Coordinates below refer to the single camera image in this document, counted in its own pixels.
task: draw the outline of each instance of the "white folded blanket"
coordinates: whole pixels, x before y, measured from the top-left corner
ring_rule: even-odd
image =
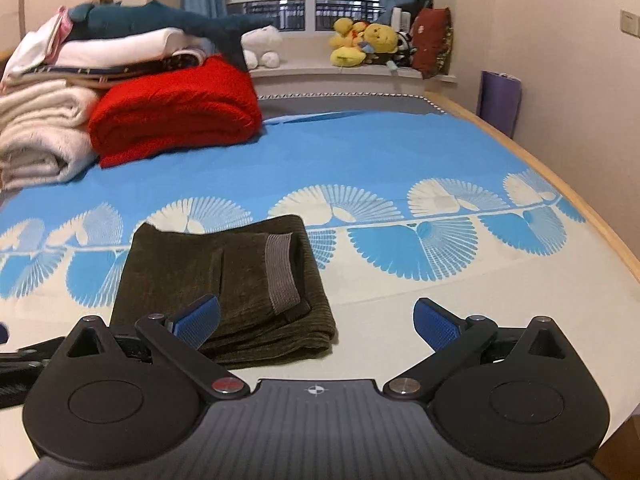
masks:
[[[213,46],[206,38],[187,36],[179,28],[162,28],[117,40],[67,41],[53,65],[110,68],[164,59],[190,47],[203,50],[207,56],[213,54]]]
[[[44,121],[14,124],[0,134],[2,189],[67,182],[96,156],[81,129]]]
[[[63,79],[38,83],[0,96],[0,131],[40,120],[50,126],[72,128],[89,120],[97,102],[95,91],[69,86]]]

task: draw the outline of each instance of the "folded dark green towel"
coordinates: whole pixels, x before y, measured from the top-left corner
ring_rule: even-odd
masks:
[[[111,324],[172,314],[203,294],[220,300],[222,320],[201,347],[225,365],[317,356],[335,321],[302,219],[282,216],[205,235],[136,231]]]

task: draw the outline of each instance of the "light switch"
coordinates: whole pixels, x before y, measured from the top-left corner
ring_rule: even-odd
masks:
[[[620,30],[631,34],[632,36],[640,36],[640,18],[626,10],[620,11]]]

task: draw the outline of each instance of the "window sill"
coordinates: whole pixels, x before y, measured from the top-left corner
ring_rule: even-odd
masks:
[[[258,67],[251,70],[253,78],[278,77],[278,76],[299,76],[299,75],[368,75],[368,76],[396,76],[412,79],[422,79],[422,75],[413,68],[399,68],[391,72],[382,65],[361,65],[352,68],[341,68],[333,66],[329,61],[319,61],[316,59],[297,59],[283,62],[279,68]],[[441,82],[455,83],[454,75],[437,75],[433,79]]]

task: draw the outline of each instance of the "red pillow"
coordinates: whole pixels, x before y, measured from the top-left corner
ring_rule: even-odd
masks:
[[[446,9],[423,9],[411,29],[414,47],[412,67],[425,78],[439,74],[451,53],[453,27],[451,12]]]

